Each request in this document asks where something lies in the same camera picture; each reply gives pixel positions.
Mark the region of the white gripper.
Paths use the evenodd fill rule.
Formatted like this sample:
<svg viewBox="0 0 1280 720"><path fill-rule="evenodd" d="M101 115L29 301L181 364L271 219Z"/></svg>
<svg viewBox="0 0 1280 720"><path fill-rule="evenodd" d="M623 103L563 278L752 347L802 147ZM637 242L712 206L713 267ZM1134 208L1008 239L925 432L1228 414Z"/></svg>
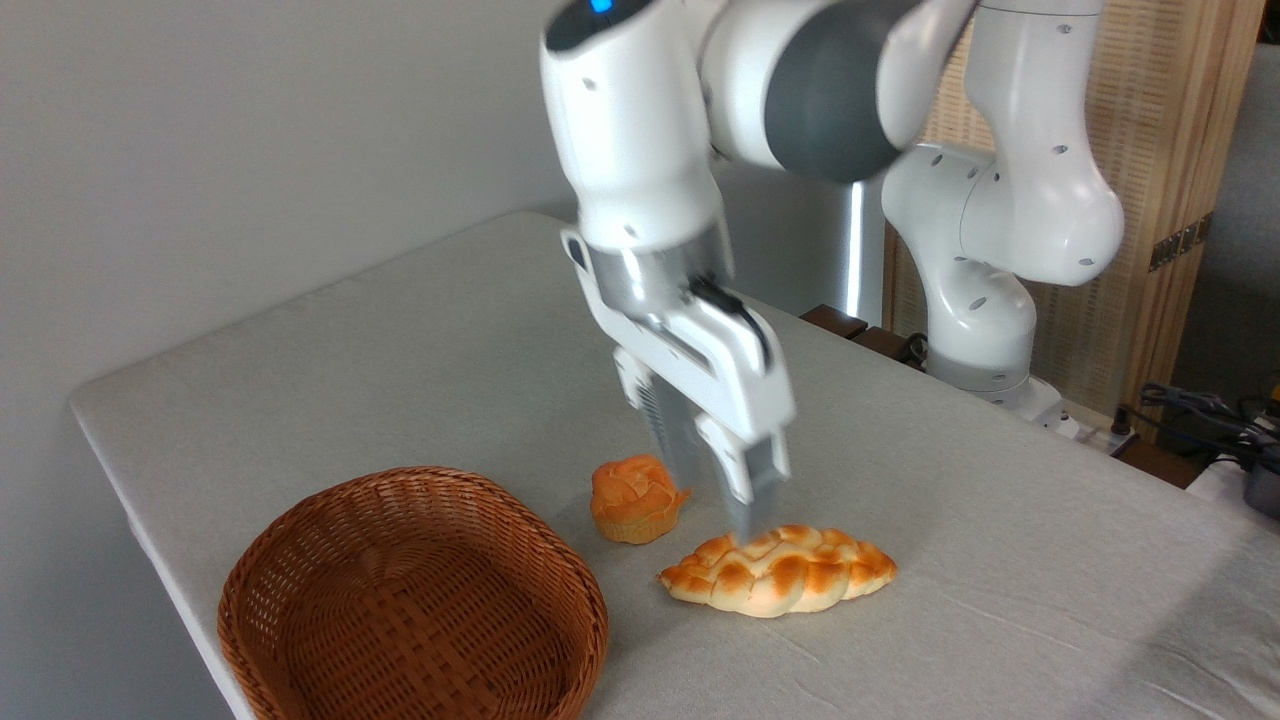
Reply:
<svg viewBox="0 0 1280 720"><path fill-rule="evenodd" d="M780 489L791 477L785 430L796 413L776 333L755 311L731 314L699 297L658 323L634 320L604 304L576 229L559 236L591 316L620 346L613 359L623 395L644 415L672 482L690 489L703 478L699 433L735 543L773 530ZM704 413L696 427L686 398Z"/></svg>

